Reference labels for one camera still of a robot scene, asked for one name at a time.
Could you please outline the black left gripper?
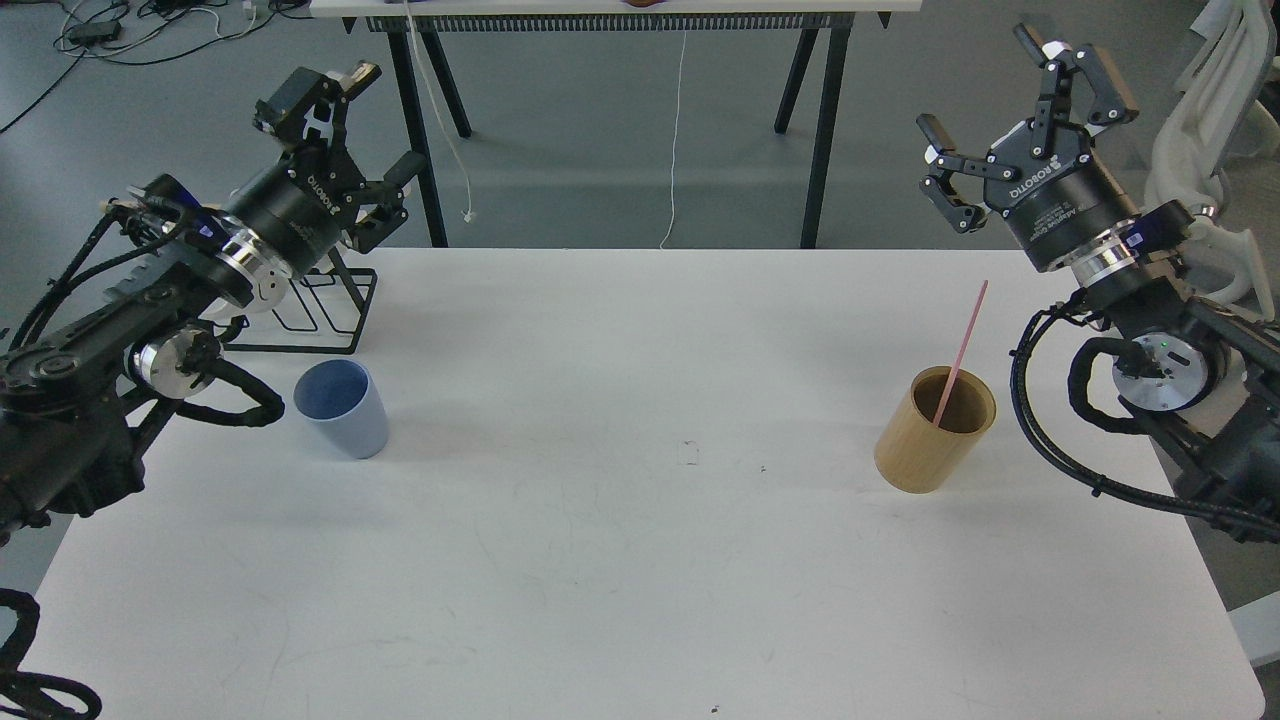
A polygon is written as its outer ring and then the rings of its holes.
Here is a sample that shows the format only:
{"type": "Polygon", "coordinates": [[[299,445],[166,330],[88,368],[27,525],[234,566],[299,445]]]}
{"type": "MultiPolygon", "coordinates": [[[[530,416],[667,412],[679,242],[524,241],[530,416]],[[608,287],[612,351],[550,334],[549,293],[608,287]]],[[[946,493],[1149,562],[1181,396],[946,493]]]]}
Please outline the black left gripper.
{"type": "Polygon", "coordinates": [[[404,152],[381,179],[364,179],[346,145],[349,105],[380,77],[371,61],[346,73],[301,67],[255,105],[255,129],[282,154],[233,192],[223,211],[251,229],[289,275],[314,269],[343,233],[348,249],[370,254],[407,220],[407,186],[428,158],[404,152]]]}

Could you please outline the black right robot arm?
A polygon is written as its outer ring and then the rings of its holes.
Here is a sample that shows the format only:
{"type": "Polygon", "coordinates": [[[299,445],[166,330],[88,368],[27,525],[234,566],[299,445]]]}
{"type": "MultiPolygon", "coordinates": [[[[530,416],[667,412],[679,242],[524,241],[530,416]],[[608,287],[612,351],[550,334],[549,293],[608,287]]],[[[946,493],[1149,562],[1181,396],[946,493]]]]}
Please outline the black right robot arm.
{"type": "Polygon", "coordinates": [[[1142,211],[1097,158],[1094,132],[1138,109],[1108,54],[1014,35],[1041,72],[1029,118],[984,154],[960,154],[931,114],[922,192],[957,233],[1000,217],[1038,272],[1068,268],[1078,290],[1037,311],[1011,351],[1015,419],[1065,475],[1161,512],[1196,518],[1233,539],[1277,541],[1277,328],[1178,286],[1169,269],[1190,213],[1176,200],[1142,211]],[[1179,466],[1171,495],[1114,480],[1059,447],[1036,418],[1030,359],[1056,322],[1088,325],[1068,369],[1071,410],[1114,434],[1147,436],[1179,466]]]}

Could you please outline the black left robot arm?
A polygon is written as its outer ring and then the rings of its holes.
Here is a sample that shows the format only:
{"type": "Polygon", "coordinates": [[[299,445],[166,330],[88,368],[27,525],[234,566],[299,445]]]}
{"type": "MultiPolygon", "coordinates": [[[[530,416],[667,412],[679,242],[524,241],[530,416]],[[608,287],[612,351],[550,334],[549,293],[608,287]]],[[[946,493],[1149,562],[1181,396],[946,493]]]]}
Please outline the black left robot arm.
{"type": "Polygon", "coordinates": [[[339,247],[372,251],[406,220],[428,159],[369,179],[346,147],[349,105],[380,77],[294,70],[255,110],[280,159],[214,208],[170,176],[113,200],[3,356],[3,538],[87,518],[145,487],[145,452],[174,418],[266,427],[283,398],[225,360],[270,281],[339,247]]]}

